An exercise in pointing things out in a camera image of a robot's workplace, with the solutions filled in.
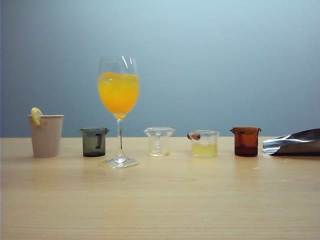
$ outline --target beige cup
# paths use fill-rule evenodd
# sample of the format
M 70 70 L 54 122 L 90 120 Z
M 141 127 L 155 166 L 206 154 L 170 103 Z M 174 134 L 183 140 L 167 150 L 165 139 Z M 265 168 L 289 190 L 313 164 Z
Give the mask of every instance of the beige cup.
M 55 157 L 59 154 L 64 115 L 42 115 L 37 126 L 32 116 L 30 123 L 33 156 L 35 158 Z

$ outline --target metallic pouch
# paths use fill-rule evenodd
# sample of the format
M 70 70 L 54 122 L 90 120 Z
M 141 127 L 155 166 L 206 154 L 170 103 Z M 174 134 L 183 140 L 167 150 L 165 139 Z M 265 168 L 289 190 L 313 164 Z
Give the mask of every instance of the metallic pouch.
M 263 152 L 268 155 L 320 156 L 320 128 L 265 140 Z

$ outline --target brown beaker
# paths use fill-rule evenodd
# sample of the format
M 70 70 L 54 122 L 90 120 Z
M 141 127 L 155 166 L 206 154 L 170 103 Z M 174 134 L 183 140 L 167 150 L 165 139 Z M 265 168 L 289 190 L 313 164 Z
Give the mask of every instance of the brown beaker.
M 258 135 L 260 128 L 237 126 L 230 130 L 234 133 L 234 154 L 242 157 L 258 155 Z

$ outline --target small glass beaker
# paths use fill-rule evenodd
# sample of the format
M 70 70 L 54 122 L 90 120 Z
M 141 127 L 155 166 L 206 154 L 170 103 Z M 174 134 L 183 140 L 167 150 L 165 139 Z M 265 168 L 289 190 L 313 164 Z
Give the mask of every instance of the small glass beaker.
M 170 137 L 175 129 L 171 127 L 148 127 L 144 132 L 149 139 L 149 155 L 161 157 L 170 154 Z
M 253 126 L 233 127 L 234 154 L 241 157 L 255 157 L 258 155 L 258 135 L 261 128 Z
M 85 157 L 100 157 L 106 154 L 106 134 L 109 132 L 105 127 L 81 128 L 82 151 Z
M 218 154 L 218 131 L 195 130 L 187 134 L 191 140 L 191 152 L 195 157 L 210 158 Z

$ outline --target gray beaker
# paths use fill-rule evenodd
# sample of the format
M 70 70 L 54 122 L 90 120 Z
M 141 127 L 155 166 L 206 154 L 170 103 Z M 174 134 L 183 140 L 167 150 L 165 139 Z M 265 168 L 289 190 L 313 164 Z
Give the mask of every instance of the gray beaker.
M 82 151 L 85 157 L 99 157 L 106 154 L 106 134 L 109 132 L 105 127 L 81 128 Z

